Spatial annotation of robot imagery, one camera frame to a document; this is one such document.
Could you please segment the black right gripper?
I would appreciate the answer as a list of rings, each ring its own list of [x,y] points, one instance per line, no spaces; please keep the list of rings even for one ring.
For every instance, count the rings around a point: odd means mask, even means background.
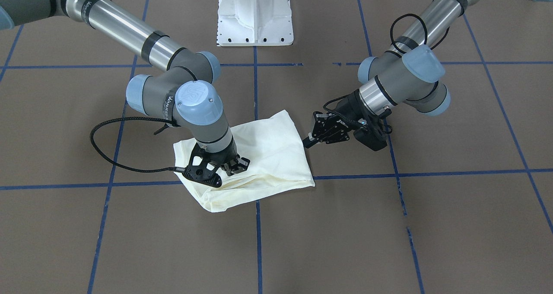
[[[201,158],[200,166],[202,168],[209,171],[221,169],[227,176],[245,172],[251,162],[239,155],[235,141],[231,141],[223,150],[217,152],[199,147],[199,157]]]

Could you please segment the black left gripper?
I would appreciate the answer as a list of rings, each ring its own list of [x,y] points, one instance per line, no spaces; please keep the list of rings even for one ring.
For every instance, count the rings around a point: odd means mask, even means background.
[[[312,133],[302,140],[304,148],[309,149],[322,142],[335,144],[347,141],[350,139],[348,133],[351,131],[357,141],[363,145],[372,145],[372,132],[359,102],[358,93],[333,99],[324,105],[324,110],[325,113],[313,113]]]

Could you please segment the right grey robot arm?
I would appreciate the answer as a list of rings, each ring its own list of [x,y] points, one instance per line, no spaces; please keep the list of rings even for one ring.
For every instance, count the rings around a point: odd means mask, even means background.
[[[196,182],[217,183],[247,170],[239,155],[215,83],[221,74],[211,52],[193,52],[113,0],[1,0],[1,29],[64,16],[104,34],[132,52],[158,76],[138,74],[126,87],[127,105],[162,128],[188,129],[192,149],[184,167],[172,167]]]

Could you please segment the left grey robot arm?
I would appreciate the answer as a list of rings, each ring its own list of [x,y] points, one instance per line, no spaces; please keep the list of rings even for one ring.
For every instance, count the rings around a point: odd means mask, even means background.
[[[405,103],[423,115],[439,115],[448,109],[451,93],[441,77],[445,69],[434,54],[452,23],[479,0],[432,0],[422,14],[404,14],[397,22],[415,22],[402,36],[390,28],[391,45],[381,57],[370,56],[358,68],[359,89],[324,104],[314,112],[314,126],[303,140],[304,148],[348,141],[349,133],[371,150],[387,146],[391,125],[385,119],[394,107]],[[551,2],[552,0],[532,0]]]

